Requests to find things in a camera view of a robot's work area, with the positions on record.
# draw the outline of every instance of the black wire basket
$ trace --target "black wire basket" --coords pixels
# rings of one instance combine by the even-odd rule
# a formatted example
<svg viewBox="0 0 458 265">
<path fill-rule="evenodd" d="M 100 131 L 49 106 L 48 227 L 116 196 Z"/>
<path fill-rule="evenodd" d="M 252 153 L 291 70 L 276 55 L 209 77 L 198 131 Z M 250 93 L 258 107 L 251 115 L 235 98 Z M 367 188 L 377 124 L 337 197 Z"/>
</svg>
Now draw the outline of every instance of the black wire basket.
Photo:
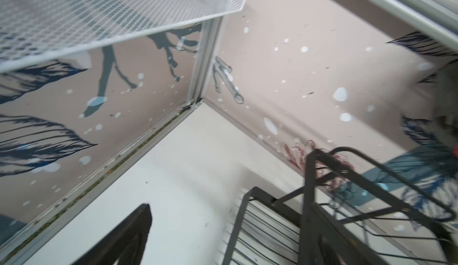
<svg viewBox="0 0 458 265">
<path fill-rule="evenodd" d="M 431 205 L 423 212 L 402 201 L 336 159 L 335 154 L 341 152 L 375 165 Z M 317 167 L 326 169 L 324 176 L 317 177 Z M 458 264 L 458 248 L 443 224 L 454 220 L 455 212 L 412 182 L 348 147 L 329 153 L 314 150 L 307 155 L 305 169 L 305 185 L 279 199 L 257 187 L 244 195 L 222 265 Z M 355 184 L 386 207 L 363 212 L 352 206 L 343 191 L 335 188 L 336 179 L 344 180 L 340 188 Z M 328 202 L 316 202 L 316 187 L 326 189 Z M 303 214 L 285 204 L 300 194 Z M 432 207 L 434 217 L 428 214 Z M 395 234 L 381 229 L 382 222 L 393 221 L 414 223 L 421 230 Z M 405 242 L 426 246 L 437 254 L 422 256 L 402 246 Z"/>
</svg>

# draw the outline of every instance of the white wire mesh shelf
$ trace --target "white wire mesh shelf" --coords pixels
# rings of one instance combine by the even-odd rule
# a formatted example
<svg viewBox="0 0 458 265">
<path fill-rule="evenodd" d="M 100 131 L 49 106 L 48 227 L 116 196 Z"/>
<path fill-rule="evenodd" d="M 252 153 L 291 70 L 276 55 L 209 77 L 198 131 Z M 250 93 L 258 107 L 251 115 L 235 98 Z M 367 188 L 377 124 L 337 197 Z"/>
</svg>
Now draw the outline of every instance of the white wire mesh shelf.
<svg viewBox="0 0 458 265">
<path fill-rule="evenodd" d="M 0 73 L 242 10 L 245 0 L 0 0 Z"/>
</svg>

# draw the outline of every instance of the black metal rack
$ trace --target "black metal rack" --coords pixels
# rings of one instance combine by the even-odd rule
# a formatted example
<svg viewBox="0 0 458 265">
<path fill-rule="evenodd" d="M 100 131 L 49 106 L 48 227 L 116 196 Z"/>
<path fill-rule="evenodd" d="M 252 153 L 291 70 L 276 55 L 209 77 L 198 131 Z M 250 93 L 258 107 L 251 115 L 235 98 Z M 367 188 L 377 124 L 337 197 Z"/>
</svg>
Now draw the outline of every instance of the black metal rack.
<svg viewBox="0 0 458 265">
<path fill-rule="evenodd" d="M 440 218 L 427 216 L 413 205 L 400 200 L 335 158 L 337 153 L 351 152 L 377 166 L 387 175 L 398 179 L 443 212 Z M 317 165 L 328 170 L 316 177 Z M 343 178 L 354 183 L 387 204 L 386 208 L 362 212 L 353 207 L 333 188 L 332 181 Z M 328 188 L 331 201 L 315 202 L 315 189 Z M 303 194 L 302 212 L 291 209 L 285 202 Z M 391 218 L 402 212 L 407 218 Z M 392 258 L 414 260 L 419 264 L 458 264 L 458 248 L 441 222 L 455 219 L 455 212 L 441 201 L 410 181 L 389 170 L 356 149 L 340 147 L 325 153 L 316 149 L 306 158 L 305 185 L 276 199 L 260 188 L 252 188 L 241 202 L 222 265 L 300 264 L 300 265 L 387 265 Z M 400 220 L 416 222 L 426 228 L 429 236 L 377 234 L 368 226 L 369 220 Z M 362 229 L 359 237 L 348 225 Z M 443 252 L 443 259 L 421 258 L 413 255 L 378 252 L 371 247 L 371 238 L 409 239 L 432 242 Z"/>
</svg>

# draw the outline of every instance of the red painted scribble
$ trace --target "red painted scribble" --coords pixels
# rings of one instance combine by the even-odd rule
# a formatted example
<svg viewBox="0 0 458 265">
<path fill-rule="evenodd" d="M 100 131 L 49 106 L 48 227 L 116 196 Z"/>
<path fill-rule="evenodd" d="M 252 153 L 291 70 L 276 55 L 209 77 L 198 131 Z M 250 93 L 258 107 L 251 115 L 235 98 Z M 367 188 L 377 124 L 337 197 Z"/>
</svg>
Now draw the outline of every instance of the red painted scribble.
<svg viewBox="0 0 458 265">
<path fill-rule="evenodd" d="M 282 143 L 282 148 L 284 151 L 285 157 L 296 167 L 298 167 L 302 172 L 306 170 L 306 158 L 309 153 L 311 153 L 316 148 L 314 141 L 309 140 L 305 144 L 302 142 L 297 142 L 294 147 L 289 148 L 285 143 Z M 341 154 L 333 154 L 333 157 L 340 161 L 342 164 L 347 165 L 351 170 L 354 170 L 354 166 L 350 164 L 347 160 L 347 157 Z M 315 176 L 316 178 L 322 177 L 329 172 L 329 168 L 317 161 L 315 165 Z M 342 183 L 347 180 L 341 176 L 336 176 L 334 179 L 328 182 L 331 190 L 336 190 L 339 188 Z"/>
</svg>

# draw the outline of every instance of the painted wall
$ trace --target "painted wall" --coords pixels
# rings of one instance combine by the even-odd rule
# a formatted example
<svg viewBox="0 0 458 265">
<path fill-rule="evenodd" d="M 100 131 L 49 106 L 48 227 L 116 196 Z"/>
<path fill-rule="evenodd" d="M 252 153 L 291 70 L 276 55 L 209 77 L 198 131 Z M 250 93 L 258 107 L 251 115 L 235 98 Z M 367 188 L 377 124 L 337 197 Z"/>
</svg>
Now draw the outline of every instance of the painted wall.
<svg viewBox="0 0 458 265">
<path fill-rule="evenodd" d="M 227 18 L 216 56 L 206 97 L 301 170 L 312 146 L 350 146 L 456 205 L 458 160 L 428 124 L 434 73 L 457 53 L 366 0 L 248 0 Z M 427 202 L 373 165 L 351 154 L 343 159 L 428 211 Z M 343 185 L 361 210 L 384 206 Z M 398 225 L 382 227 L 397 233 Z M 406 234 L 416 230 L 403 224 Z"/>
<path fill-rule="evenodd" d="M 0 243 L 185 103 L 201 28 L 0 74 Z"/>
</svg>

